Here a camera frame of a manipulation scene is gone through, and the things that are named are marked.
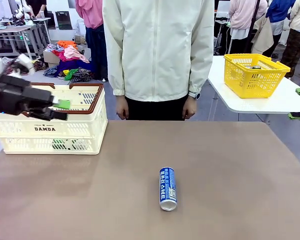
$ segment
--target jacket zipper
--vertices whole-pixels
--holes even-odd
[[[155,16],[154,16],[154,32],[153,32],[153,60],[152,60],[152,79],[153,90],[152,98],[156,94],[156,59],[157,59],[157,35],[158,35],[158,13],[159,12],[159,0],[155,0]]]

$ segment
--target person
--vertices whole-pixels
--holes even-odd
[[[231,35],[231,54],[251,53],[245,52],[248,42],[248,33],[254,16],[257,0],[230,0],[229,18]],[[266,13],[268,3],[260,0],[256,19]]]
[[[300,0],[296,0],[290,13],[290,33],[286,41],[281,63],[290,67],[291,70],[285,77],[291,78],[300,58]]]
[[[214,2],[106,0],[103,20],[119,117],[191,118],[213,59]]]
[[[48,15],[47,0],[26,0],[26,4],[28,4],[29,7],[31,7],[31,13],[30,13],[31,18],[40,19],[41,11],[44,12],[45,17]]]
[[[270,19],[274,43],[272,47],[263,53],[264,56],[270,58],[274,53],[281,38],[288,11],[295,4],[295,1],[296,0],[273,0],[271,2],[265,17]]]
[[[94,78],[107,80],[108,64],[102,0],[75,0],[75,9],[86,26],[85,40],[91,50]]]

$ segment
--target hand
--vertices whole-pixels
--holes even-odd
[[[129,107],[125,96],[116,96],[116,114],[122,120],[129,118]]]
[[[190,119],[197,112],[197,100],[195,100],[192,96],[188,96],[185,104],[183,106],[182,118]]]

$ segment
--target blue can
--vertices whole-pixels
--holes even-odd
[[[160,207],[165,211],[174,210],[177,205],[175,171],[171,167],[160,170]]]

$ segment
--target blue jacket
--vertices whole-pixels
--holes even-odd
[[[271,23],[277,23],[285,20],[288,10],[295,4],[296,0],[273,0],[269,6],[265,17],[270,19]]]

